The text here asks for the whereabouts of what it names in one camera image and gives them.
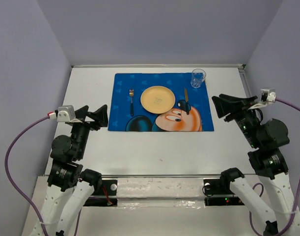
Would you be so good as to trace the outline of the yellow plate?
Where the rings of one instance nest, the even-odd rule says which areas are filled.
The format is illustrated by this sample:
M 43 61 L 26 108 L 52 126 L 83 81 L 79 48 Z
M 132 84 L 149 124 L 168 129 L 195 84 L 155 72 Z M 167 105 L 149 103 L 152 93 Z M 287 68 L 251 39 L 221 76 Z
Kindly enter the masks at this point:
M 175 105 L 174 93 L 163 86 L 147 88 L 140 97 L 142 107 L 153 114 L 168 112 Z

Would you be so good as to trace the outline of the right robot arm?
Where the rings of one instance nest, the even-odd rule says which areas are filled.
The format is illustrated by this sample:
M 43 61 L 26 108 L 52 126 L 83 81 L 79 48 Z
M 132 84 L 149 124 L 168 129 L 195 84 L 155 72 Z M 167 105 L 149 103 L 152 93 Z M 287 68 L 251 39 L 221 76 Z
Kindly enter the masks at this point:
M 254 149 L 248 153 L 249 162 L 271 204 L 267 205 L 256 194 L 238 168 L 221 172 L 220 190 L 239 197 L 249 211 L 249 218 L 264 228 L 264 236 L 300 236 L 300 179 L 297 191 L 293 193 L 289 169 L 279 149 L 290 142 L 288 128 L 274 118 L 262 123 L 263 117 L 256 115 L 261 108 L 279 101 L 275 91 L 262 89 L 261 101 L 257 101 L 257 96 L 238 98 L 226 94 L 213 96 L 212 101 L 217 116 L 225 122 L 235 121 Z

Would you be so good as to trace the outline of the gold fork black handle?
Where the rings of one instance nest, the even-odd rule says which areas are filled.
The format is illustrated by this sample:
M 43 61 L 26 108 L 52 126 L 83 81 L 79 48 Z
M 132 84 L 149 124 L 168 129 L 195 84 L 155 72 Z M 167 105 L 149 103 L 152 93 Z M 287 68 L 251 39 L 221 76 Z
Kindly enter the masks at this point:
M 129 95 L 130 95 L 130 99 L 131 99 L 131 103 L 130 103 L 130 115 L 133 117 L 134 116 L 134 105 L 133 105 L 134 89 L 133 88 L 131 88 L 129 90 Z

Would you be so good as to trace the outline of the clear plastic cup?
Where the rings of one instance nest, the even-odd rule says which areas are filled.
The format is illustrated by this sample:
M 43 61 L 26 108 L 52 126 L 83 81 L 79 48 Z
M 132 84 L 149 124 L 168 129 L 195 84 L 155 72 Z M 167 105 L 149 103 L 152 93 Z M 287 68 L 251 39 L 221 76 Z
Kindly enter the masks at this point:
M 194 69 L 191 73 L 191 86 L 193 88 L 201 87 L 202 83 L 206 79 L 206 72 L 203 69 Z

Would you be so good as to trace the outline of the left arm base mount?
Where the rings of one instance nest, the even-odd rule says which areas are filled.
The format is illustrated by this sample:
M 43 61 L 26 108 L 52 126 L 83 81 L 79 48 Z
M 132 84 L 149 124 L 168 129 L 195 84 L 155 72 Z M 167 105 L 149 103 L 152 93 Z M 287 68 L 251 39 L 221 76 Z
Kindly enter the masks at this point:
M 86 207 L 115 207 L 117 206 L 117 186 L 116 179 L 103 179 L 102 185 L 98 190 L 86 200 L 84 206 Z

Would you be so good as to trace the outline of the gold knife black handle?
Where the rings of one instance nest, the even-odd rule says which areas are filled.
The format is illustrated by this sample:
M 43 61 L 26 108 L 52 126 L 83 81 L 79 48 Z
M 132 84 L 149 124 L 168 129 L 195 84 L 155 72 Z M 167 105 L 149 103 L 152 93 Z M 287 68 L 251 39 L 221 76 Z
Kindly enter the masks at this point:
M 186 88 L 184 88 L 184 93 L 185 93 L 185 102 L 186 102 L 186 113 L 187 113 L 187 115 L 189 115 L 189 113 L 190 113 L 189 103 L 188 103 L 189 97 L 188 97 L 188 91 Z

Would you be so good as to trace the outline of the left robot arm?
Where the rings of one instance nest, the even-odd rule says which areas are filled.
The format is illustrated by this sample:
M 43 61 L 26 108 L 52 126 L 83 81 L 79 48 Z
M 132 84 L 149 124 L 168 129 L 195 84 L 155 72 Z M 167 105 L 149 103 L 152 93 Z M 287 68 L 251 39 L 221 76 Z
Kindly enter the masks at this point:
M 66 236 L 71 225 L 91 194 L 101 190 L 102 175 L 83 169 L 78 161 L 84 152 L 91 131 L 108 126 L 107 105 L 90 112 L 87 105 L 75 110 L 72 105 L 49 113 L 50 119 L 72 127 L 71 134 L 59 135 L 51 145 L 52 167 L 47 180 L 46 196 L 32 236 Z

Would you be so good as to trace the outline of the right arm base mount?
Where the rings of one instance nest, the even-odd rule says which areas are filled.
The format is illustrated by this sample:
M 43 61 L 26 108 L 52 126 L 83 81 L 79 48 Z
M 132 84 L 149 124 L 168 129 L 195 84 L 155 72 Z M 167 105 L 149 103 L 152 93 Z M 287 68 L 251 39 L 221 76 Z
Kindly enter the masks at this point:
M 203 180 L 202 193 L 206 207 L 243 206 L 242 200 L 229 189 L 222 186 L 219 178 Z

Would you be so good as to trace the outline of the blue Mickey placemat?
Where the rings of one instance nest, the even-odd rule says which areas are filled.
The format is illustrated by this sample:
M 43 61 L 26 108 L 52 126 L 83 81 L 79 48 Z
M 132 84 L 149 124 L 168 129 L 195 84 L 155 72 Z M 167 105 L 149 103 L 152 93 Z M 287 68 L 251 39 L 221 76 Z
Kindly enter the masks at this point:
M 163 114 L 146 111 L 140 102 L 141 94 L 149 87 L 163 86 L 175 95 L 175 105 Z M 184 88 L 188 91 L 189 110 L 186 113 Z M 129 90 L 134 89 L 134 116 L 130 115 Z M 191 86 L 191 73 L 119 73 L 114 77 L 109 131 L 174 132 L 213 131 L 206 85 Z

